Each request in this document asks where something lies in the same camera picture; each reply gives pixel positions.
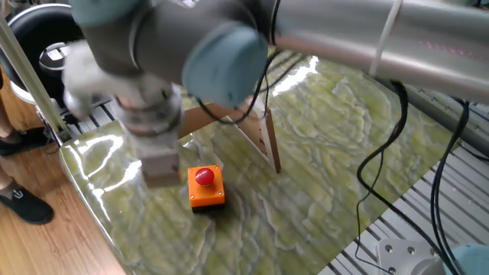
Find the marble table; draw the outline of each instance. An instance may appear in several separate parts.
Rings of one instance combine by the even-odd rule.
[[[194,106],[190,99],[184,105]],[[182,186],[146,189],[141,162],[117,122],[64,144],[61,157],[128,273],[317,274],[357,236],[355,204],[366,191],[355,171],[386,141],[399,106],[394,93],[362,72],[304,60],[270,91],[280,173],[233,126],[214,123],[181,140],[183,171],[223,166],[228,204],[213,215],[192,213],[186,175]],[[399,198],[439,160],[449,136],[410,107],[377,191],[391,202]],[[378,164],[367,166],[368,182]],[[385,209],[368,199],[362,228]]]

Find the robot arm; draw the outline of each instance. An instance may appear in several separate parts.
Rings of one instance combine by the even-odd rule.
[[[177,182],[183,111],[170,83],[233,108],[254,90],[268,44],[368,71],[395,1],[200,0],[186,8],[167,0],[72,0],[86,42],[66,58],[66,105],[86,115],[89,93],[113,94],[147,184]],[[488,15],[404,0],[378,76],[489,102]]]
[[[145,0],[75,0],[72,6],[73,16],[103,70],[124,75],[142,71],[191,88],[195,77],[192,79],[189,72],[192,70],[185,71],[186,65],[198,67],[204,63],[209,70],[232,68],[226,76],[255,72],[250,79],[236,79],[247,85],[240,83],[242,91],[233,93],[248,95],[261,74],[259,66],[263,61],[258,60],[263,59],[263,52],[253,48],[260,45],[225,52],[223,48],[238,45],[227,44],[225,38],[219,40],[212,35],[246,33],[238,26],[248,30],[257,28],[263,38],[280,48],[368,71],[394,2],[201,0],[188,9],[161,0],[153,4]],[[377,75],[476,102],[489,102],[488,25],[489,14],[474,8],[436,0],[404,0]],[[235,37],[246,35],[235,34]],[[259,40],[259,37],[242,39],[250,43],[253,38]],[[199,50],[198,45],[205,50],[200,52],[201,57],[191,59],[191,53]],[[206,52],[211,49],[219,50],[219,55]],[[246,50],[248,58],[255,57],[256,62],[235,59],[235,55]],[[234,59],[236,63],[225,63],[225,59]],[[189,74],[188,83],[184,73]],[[222,94],[213,92],[203,97],[224,104]],[[236,102],[244,97],[237,97]]]

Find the black tire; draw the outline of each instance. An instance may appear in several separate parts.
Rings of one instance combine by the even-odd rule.
[[[58,104],[63,107],[63,81],[60,77],[46,74],[40,67],[39,57],[52,44],[83,39],[82,31],[71,15],[71,8],[56,4],[38,5],[27,10],[22,16],[14,17],[10,23],[10,28],[48,95],[56,99]],[[24,83],[2,51],[0,51],[0,64],[8,78],[15,85],[27,91]]]

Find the black sneaker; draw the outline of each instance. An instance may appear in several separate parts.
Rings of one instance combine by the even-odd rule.
[[[0,156],[7,157],[12,154],[46,146],[52,140],[44,132],[45,128],[32,128],[27,131],[19,131],[21,142],[17,144],[0,141]]]
[[[0,195],[0,203],[9,207],[21,219],[32,225],[47,224],[54,217],[54,211],[51,206],[24,187],[13,190],[11,199]]]

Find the black cable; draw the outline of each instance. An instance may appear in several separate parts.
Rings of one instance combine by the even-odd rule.
[[[292,65],[290,65],[283,73],[275,79],[275,81],[270,85],[269,89],[275,87],[276,84],[278,84],[297,64],[299,64],[301,61],[304,61],[307,58],[307,56],[302,56],[298,60],[296,60]]]
[[[357,178],[360,184],[368,190],[368,195],[372,194],[374,195],[377,199],[379,199],[383,204],[385,204],[390,210],[392,210],[394,213],[396,213],[398,216],[400,216],[407,224],[409,224],[418,234],[420,234],[427,242],[428,244],[433,248],[433,250],[440,256],[442,259],[443,263],[447,266],[447,268],[452,272],[454,275],[458,274],[457,270],[453,267],[452,262],[448,258],[446,254],[442,254],[438,246],[433,242],[433,240],[425,233],[411,218],[406,216],[402,211],[400,211],[396,206],[394,206],[392,203],[388,202],[383,196],[381,196],[379,193],[377,193],[372,187],[370,187],[364,180],[361,175],[361,172],[365,168],[365,166],[373,160],[378,154],[382,154],[385,149],[389,147],[390,144],[392,144],[400,135],[401,131],[404,129],[404,126],[406,125],[406,120],[407,120],[407,108],[408,108],[408,98],[407,98],[407,91],[406,87],[400,82],[392,81],[391,82],[393,87],[395,88],[399,100],[400,100],[400,105],[401,105],[401,117],[399,121],[396,124],[396,127],[393,130],[393,133],[391,136],[389,136],[388,141],[381,145],[378,149],[376,149],[372,154],[367,156],[364,161],[360,164],[357,170]]]
[[[459,103],[463,105],[464,110],[460,116],[460,120],[458,121],[457,128],[453,132],[452,138],[450,139],[450,142],[447,145],[445,153],[443,154],[443,157],[440,160],[438,168],[436,169],[436,174],[435,174],[435,179],[433,180],[431,199],[430,199],[430,212],[431,212],[431,223],[433,226],[433,231],[435,232],[435,237],[436,237],[436,241],[438,242],[438,246],[440,246],[442,253],[446,253],[448,254],[448,256],[450,256],[450,259],[452,259],[453,264],[457,267],[460,273],[463,274],[463,270],[457,264],[455,256],[452,253],[452,249],[450,248],[449,243],[446,239],[445,231],[443,230],[440,209],[439,209],[439,194],[440,194],[440,185],[442,182],[443,168],[445,167],[446,160],[450,152],[452,151],[453,146],[455,145],[461,133],[463,132],[465,126],[467,125],[468,118],[469,118],[469,111],[470,111],[469,103],[468,102],[459,102]]]
[[[358,250],[360,249],[360,244],[361,244],[361,232],[360,232],[360,204],[366,200],[369,195],[371,194],[371,189],[373,189],[375,187],[375,184],[377,183],[377,180],[379,179],[379,176],[381,175],[381,171],[382,171],[382,165],[384,164],[384,151],[381,152],[381,164],[379,165],[379,170],[377,172],[377,175],[375,176],[375,180],[374,180],[374,183],[372,183],[372,186],[370,187],[370,189],[368,190],[368,193],[367,195],[365,195],[365,197],[363,197],[362,199],[360,199],[357,203],[357,228],[358,228],[358,242],[357,242],[357,249],[355,250],[355,257],[357,258],[357,260],[363,262],[363,263],[366,263],[366,264],[369,264],[371,265],[372,267],[376,267],[378,268],[379,270],[382,270],[383,272],[387,272],[387,273],[390,273],[389,270],[386,270],[376,264],[373,264],[371,262],[369,262],[368,260],[364,260],[362,258],[360,258],[358,256]]]
[[[267,76],[268,67],[270,66],[270,64],[272,63],[272,61],[274,61],[275,57],[277,57],[280,53],[282,53],[282,50],[275,50],[267,58],[267,62],[265,63],[264,71],[263,71],[263,73],[261,75],[261,78],[258,80],[256,89],[255,89],[254,94],[253,94],[253,99],[251,100],[251,103],[250,103],[250,105],[248,107],[248,110],[246,110],[246,112],[240,118],[238,118],[236,121],[223,121],[221,118],[219,118],[216,115],[214,115],[206,107],[206,105],[204,105],[204,103],[202,102],[201,99],[196,99],[196,101],[199,104],[200,108],[202,108],[202,110],[204,110],[204,112],[207,115],[209,115],[213,120],[215,120],[215,121],[217,121],[219,123],[222,123],[222,124],[230,125],[230,124],[237,124],[237,123],[243,122],[250,115],[251,111],[253,110],[254,104],[257,101],[258,95],[260,94],[261,83],[263,83],[263,80]]]
[[[267,94],[265,96],[265,111],[263,113],[263,116],[261,118],[253,118],[255,121],[260,121],[262,119],[265,119],[267,118],[267,115],[268,115],[268,93],[270,92],[270,88],[269,88],[269,85],[268,85],[268,76],[267,74],[265,74],[265,83],[267,84]]]
[[[272,22],[270,26],[270,42],[273,45],[277,45],[275,43],[275,24],[277,23],[277,15],[278,15],[278,8],[280,7],[280,0],[275,1],[275,6],[274,10],[272,11]]]

